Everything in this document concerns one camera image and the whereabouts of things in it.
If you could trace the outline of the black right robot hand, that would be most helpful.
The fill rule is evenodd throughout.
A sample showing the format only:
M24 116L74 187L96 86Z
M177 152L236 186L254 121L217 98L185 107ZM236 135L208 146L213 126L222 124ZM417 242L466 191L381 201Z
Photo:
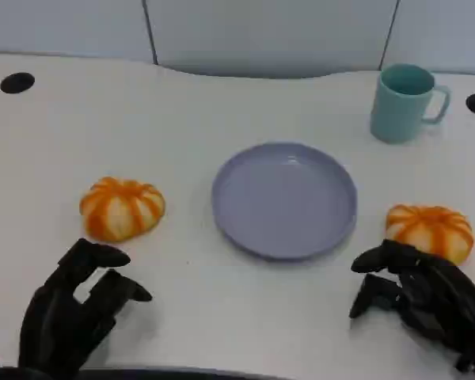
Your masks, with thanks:
M475 373L475 284L451 261L385 239L361 253L351 270L364 276L349 311L393 311L423 338L457 352L461 373Z

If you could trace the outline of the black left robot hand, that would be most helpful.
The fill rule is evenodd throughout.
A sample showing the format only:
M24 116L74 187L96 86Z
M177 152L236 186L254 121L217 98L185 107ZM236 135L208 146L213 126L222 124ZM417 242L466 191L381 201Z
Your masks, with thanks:
M72 379L116 324L127 302L150 292L121 275L130 257L80 238L34 293L21 326L19 367L52 379Z

